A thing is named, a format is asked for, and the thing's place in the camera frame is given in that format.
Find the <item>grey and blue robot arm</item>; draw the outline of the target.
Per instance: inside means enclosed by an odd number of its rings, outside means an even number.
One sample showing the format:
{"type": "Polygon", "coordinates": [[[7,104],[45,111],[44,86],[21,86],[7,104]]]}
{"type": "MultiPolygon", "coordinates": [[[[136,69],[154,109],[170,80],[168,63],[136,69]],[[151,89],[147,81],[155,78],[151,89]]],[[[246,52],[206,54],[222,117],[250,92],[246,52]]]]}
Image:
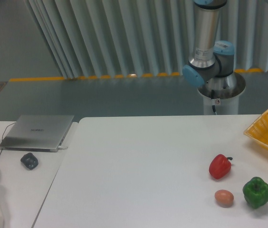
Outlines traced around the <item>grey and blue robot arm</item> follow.
{"type": "Polygon", "coordinates": [[[268,0],[195,0],[192,52],[182,74],[195,87],[235,68],[268,71],[268,0]]]}

